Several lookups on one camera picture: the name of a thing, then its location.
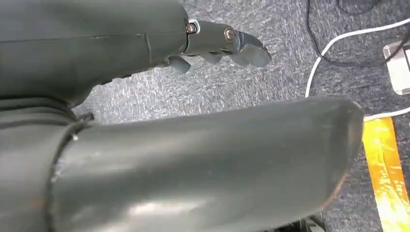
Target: yellow object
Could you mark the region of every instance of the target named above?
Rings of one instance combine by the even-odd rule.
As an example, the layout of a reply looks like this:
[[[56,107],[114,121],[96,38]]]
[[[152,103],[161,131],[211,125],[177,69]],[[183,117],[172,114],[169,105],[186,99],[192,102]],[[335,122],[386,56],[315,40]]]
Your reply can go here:
[[[368,121],[363,144],[384,232],[410,232],[410,203],[392,118]]]

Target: black cable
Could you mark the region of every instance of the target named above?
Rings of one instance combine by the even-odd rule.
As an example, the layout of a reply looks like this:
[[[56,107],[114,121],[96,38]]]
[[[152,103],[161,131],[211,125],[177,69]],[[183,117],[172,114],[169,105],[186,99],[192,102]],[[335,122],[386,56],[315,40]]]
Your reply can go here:
[[[363,15],[363,14],[373,10],[380,2],[381,2],[381,0],[374,0],[369,8],[367,8],[363,11],[360,11],[360,12],[356,12],[356,13],[348,12],[345,9],[343,9],[340,6],[340,0],[336,0],[336,6],[341,12],[343,12],[343,13],[349,15],[349,16],[359,16],[359,15]]]
[[[316,54],[320,58],[322,58],[323,60],[328,62],[329,64],[333,64],[333,65],[341,66],[341,67],[378,67],[378,66],[384,65],[385,63],[389,62],[403,48],[403,45],[410,39],[410,28],[409,28],[407,30],[406,34],[404,35],[403,40],[398,45],[397,49],[389,57],[387,57],[383,61],[374,62],[374,63],[362,63],[362,64],[360,64],[360,63],[338,62],[338,61],[330,60],[330,59],[326,58],[325,56],[322,56],[322,53],[320,52],[319,47],[318,47],[318,42],[316,41],[316,38],[313,35],[312,30],[310,29],[310,23],[309,23],[310,0],[307,0],[306,9],[307,9],[306,10],[306,20],[305,20],[306,29],[307,29],[307,32],[310,36],[310,39],[312,40],[313,48],[315,49]]]

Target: white cable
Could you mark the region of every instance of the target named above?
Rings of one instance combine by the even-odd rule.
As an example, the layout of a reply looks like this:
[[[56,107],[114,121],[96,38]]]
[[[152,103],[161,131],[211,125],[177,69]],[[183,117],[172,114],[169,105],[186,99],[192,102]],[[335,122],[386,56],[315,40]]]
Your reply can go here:
[[[377,27],[377,28],[368,28],[368,29],[363,29],[363,30],[357,30],[357,31],[352,31],[352,32],[348,32],[348,33],[344,33],[341,35],[338,35],[337,37],[335,37],[334,39],[332,39],[327,45],[326,47],[323,49],[322,51],[322,56],[326,55],[326,53],[329,51],[330,47],[335,44],[337,41],[350,37],[350,36],[354,36],[354,35],[361,35],[361,34],[366,34],[366,33],[372,33],[372,32],[376,32],[376,31],[381,31],[381,30],[388,30],[388,29],[393,29],[393,28],[397,28],[400,27],[404,24],[410,23],[410,18],[405,19],[403,21],[397,22],[397,23],[393,23],[390,25],[386,25],[386,26],[382,26],[382,27]],[[320,61],[322,60],[322,58],[318,57],[316,59],[316,62],[313,64],[312,70],[310,71],[310,75],[309,75],[309,79],[307,80],[307,85],[306,85],[306,93],[305,93],[305,98],[309,97],[309,93],[310,93],[310,88],[312,86],[312,81],[313,81],[313,77],[315,76],[315,72],[319,66]],[[397,116],[397,115],[402,115],[402,114],[406,114],[410,112],[410,107],[406,108],[406,109],[402,109],[402,110],[398,110],[398,111],[394,111],[394,112],[388,112],[388,113],[381,113],[381,114],[377,114],[377,115],[372,115],[372,116],[367,116],[365,117],[365,121],[370,121],[370,120],[374,120],[374,119],[378,119],[378,118],[382,118],[382,117],[393,117],[393,116]]]
[[[398,116],[398,115],[407,114],[408,112],[410,112],[410,107],[402,109],[402,110],[393,111],[393,112],[366,116],[364,121],[367,122],[367,121],[371,121],[371,120],[379,119],[379,118],[383,118],[383,117],[394,117],[394,116]]]

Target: metal screw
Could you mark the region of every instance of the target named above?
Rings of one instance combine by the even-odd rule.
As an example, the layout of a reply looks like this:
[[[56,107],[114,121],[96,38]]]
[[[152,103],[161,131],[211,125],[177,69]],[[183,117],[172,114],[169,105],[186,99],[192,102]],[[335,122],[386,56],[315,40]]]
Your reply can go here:
[[[235,31],[233,28],[225,28],[225,31],[223,32],[223,34],[225,35],[225,40],[228,42],[232,42],[234,41],[235,38]]]
[[[196,26],[193,23],[187,24],[186,29],[187,29],[187,33],[189,33],[189,34],[196,33]]]

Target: power strip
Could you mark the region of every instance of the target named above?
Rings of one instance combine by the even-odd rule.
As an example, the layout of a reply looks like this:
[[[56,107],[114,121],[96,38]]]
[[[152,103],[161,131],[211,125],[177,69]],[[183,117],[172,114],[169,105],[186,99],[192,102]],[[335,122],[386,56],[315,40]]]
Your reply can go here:
[[[399,44],[400,42],[396,42],[385,46],[384,57],[389,57]],[[393,90],[398,95],[410,94],[410,41],[405,43],[397,55],[387,62],[387,68]]]

